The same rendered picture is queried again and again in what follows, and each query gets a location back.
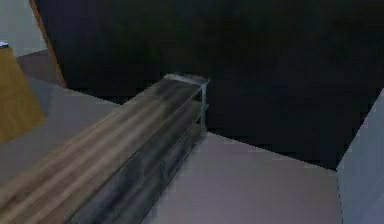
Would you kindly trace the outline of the long wooden shelf unit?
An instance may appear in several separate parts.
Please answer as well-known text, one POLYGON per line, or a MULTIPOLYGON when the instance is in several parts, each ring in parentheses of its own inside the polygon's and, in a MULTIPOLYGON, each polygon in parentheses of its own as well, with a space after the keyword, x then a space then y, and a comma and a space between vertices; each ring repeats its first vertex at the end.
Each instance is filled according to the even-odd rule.
POLYGON ((204 129, 207 79, 168 74, 0 186, 0 224, 140 221, 204 129))

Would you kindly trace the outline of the light wooden cabinet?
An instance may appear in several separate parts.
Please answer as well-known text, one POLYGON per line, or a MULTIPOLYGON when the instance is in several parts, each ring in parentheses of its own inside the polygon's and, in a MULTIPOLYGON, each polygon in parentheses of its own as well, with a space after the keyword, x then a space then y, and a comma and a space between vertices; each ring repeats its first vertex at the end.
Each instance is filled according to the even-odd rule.
POLYGON ((45 115, 8 43, 0 44, 0 145, 40 125, 45 115))

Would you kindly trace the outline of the brown wooden door frame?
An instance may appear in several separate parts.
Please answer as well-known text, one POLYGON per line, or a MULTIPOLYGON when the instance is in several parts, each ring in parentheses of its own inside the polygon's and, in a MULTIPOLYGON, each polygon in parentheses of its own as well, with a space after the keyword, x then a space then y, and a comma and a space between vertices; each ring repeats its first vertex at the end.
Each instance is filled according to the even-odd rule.
POLYGON ((55 72, 57 73, 57 76, 58 76, 59 84, 60 84, 60 86, 62 86, 64 88, 67 88, 67 83, 66 83, 66 81, 65 81, 65 79, 63 77, 63 74, 62 74, 60 65, 58 63, 55 51, 54 51, 54 49, 52 47, 51 41, 50 41, 49 36, 47 34, 47 31, 45 29, 43 19, 42 19, 40 13, 39 13, 39 9, 38 9, 38 6, 36 4, 36 0, 28 0, 28 1, 29 1, 30 6, 31 6, 33 15, 34 15, 34 17, 36 19, 37 25, 38 25, 38 27, 40 29, 40 32, 41 32, 41 35, 42 35, 43 40, 45 42, 45 45, 46 45, 46 47, 48 49, 48 52, 50 54, 50 57, 51 57, 51 59, 53 61, 55 72))

